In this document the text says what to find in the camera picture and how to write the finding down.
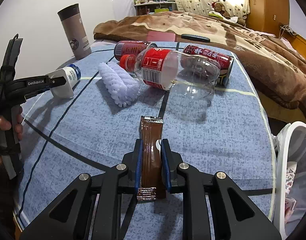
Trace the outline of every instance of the red bottle cap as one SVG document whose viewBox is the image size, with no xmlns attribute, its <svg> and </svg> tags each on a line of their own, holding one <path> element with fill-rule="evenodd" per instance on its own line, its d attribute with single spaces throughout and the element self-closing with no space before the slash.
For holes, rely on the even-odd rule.
<svg viewBox="0 0 306 240">
<path fill-rule="evenodd" d="M 128 72 L 134 71 L 136 56 L 135 55 L 123 55 L 120 59 L 120 67 Z"/>
</svg>

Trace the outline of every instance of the teddy bear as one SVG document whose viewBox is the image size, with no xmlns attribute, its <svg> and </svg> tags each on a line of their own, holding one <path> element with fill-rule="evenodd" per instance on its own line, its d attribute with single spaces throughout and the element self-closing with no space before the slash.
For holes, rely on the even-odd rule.
<svg viewBox="0 0 306 240">
<path fill-rule="evenodd" d="M 228 20 L 231 19 L 230 14 L 225 10 L 225 6 L 221 2 L 213 2 L 212 7 L 214 8 L 214 11 L 220 13 L 224 18 L 226 18 Z M 238 17 L 237 23 L 242 25 L 242 26 L 246 25 L 245 20 L 240 18 L 240 17 Z"/>
</svg>

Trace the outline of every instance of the brown blanket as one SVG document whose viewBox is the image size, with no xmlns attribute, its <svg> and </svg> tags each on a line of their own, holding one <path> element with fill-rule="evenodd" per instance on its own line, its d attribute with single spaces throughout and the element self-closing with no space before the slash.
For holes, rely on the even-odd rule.
<svg viewBox="0 0 306 240">
<path fill-rule="evenodd" d="M 149 31 L 172 32 L 211 39 L 207 45 L 234 52 L 256 89 L 281 106 L 299 107 L 306 117 L 306 61 L 278 39 L 259 36 L 227 21 L 183 12 L 126 17 L 97 25 L 94 39 L 146 40 Z"/>
</svg>

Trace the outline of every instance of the red can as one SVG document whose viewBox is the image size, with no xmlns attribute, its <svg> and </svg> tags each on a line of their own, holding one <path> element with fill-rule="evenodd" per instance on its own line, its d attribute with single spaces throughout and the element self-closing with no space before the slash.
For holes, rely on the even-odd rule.
<svg viewBox="0 0 306 240">
<path fill-rule="evenodd" d="M 157 45 L 149 41 L 119 41 L 115 45 L 114 56 L 120 61 L 123 55 L 130 54 L 137 56 L 147 48 L 157 48 Z"/>
<path fill-rule="evenodd" d="M 205 57 L 208 57 L 210 59 L 217 61 L 221 66 L 221 70 L 219 72 L 217 83 L 226 87 L 228 83 L 228 77 L 230 76 L 232 65 L 234 62 L 233 57 L 227 56 L 225 54 L 222 54 L 222 53 L 210 50 L 210 49 L 201 48 L 195 45 L 187 45 L 184 48 L 183 53 L 189 54 L 189 55 L 197 54 L 197 55 L 205 56 Z"/>
</svg>

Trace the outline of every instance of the human hand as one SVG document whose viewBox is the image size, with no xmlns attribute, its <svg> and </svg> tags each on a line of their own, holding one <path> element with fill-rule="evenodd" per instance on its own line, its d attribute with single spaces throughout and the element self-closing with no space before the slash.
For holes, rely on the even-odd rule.
<svg viewBox="0 0 306 240">
<path fill-rule="evenodd" d="M 17 115 L 17 122 L 18 124 L 14 127 L 15 132 L 18 134 L 18 139 L 22 140 L 23 138 L 23 126 L 22 126 L 22 121 L 23 117 L 21 116 L 22 113 L 22 107 L 20 107 L 20 112 Z M 0 130 L 7 131 L 11 129 L 11 123 L 8 122 L 3 116 L 0 115 Z"/>
</svg>

